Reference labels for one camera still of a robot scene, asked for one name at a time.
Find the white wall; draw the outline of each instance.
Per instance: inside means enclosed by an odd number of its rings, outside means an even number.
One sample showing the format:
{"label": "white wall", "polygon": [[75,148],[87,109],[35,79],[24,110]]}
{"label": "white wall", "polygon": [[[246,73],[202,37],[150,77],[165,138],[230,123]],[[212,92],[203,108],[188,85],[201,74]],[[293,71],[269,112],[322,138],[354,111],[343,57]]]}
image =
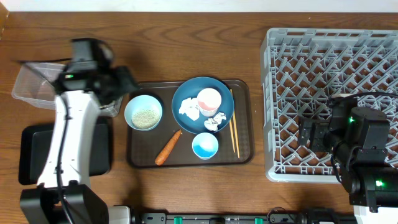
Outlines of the white wall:
{"label": "white wall", "polygon": [[9,11],[398,12],[398,0],[0,0]]}

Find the orange carrot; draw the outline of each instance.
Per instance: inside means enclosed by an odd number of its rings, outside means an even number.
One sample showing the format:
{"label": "orange carrot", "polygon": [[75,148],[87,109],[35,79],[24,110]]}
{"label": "orange carrot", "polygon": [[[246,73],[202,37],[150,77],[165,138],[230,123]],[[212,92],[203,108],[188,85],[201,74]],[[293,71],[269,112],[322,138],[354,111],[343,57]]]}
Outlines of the orange carrot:
{"label": "orange carrot", "polygon": [[156,157],[155,163],[158,166],[161,166],[164,161],[168,158],[170,153],[172,152],[175,143],[177,143],[178,139],[180,138],[181,135],[181,130],[178,130],[173,137],[169,140],[169,142],[166,144],[166,146],[163,148],[163,150],[159,153],[159,155]]}

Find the white cup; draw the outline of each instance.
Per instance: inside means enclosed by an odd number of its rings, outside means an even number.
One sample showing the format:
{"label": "white cup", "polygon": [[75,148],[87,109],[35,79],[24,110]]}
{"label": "white cup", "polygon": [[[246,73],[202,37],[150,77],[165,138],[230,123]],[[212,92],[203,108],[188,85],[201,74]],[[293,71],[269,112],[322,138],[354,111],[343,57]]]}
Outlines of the white cup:
{"label": "white cup", "polygon": [[221,106],[221,95],[213,88],[205,88],[198,94],[200,113],[206,117],[214,116]]}

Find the green led indicator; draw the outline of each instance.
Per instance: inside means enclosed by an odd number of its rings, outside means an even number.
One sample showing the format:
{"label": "green led indicator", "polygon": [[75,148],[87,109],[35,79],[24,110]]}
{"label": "green led indicator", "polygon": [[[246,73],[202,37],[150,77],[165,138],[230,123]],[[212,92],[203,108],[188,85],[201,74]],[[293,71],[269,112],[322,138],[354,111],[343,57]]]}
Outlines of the green led indicator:
{"label": "green led indicator", "polygon": [[384,185],[384,183],[381,182],[380,180],[377,180],[377,181],[376,181],[376,186],[382,187],[383,185]]}

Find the transparent bin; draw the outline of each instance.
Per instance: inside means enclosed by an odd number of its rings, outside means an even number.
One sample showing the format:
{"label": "transparent bin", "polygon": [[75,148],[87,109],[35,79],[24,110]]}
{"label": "transparent bin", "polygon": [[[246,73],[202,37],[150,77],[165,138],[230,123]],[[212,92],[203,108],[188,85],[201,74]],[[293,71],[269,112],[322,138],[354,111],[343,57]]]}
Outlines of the transparent bin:
{"label": "transparent bin", "polygon": [[[64,65],[56,63],[30,63],[50,81],[54,81],[62,71]],[[17,80],[12,89],[12,97],[28,102],[32,106],[55,110],[55,93],[44,79],[32,73],[26,67],[21,67]],[[101,110],[100,116],[115,117],[119,114],[123,97],[114,102],[114,105]]]}
{"label": "transparent bin", "polygon": [[[299,116],[328,119],[329,96],[398,92],[398,31],[273,28],[261,45],[266,176],[274,182],[338,183],[330,154],[299,146]],[[398,99],[364,96],[358,106],[390,121],[386,164],[398,168]]]}

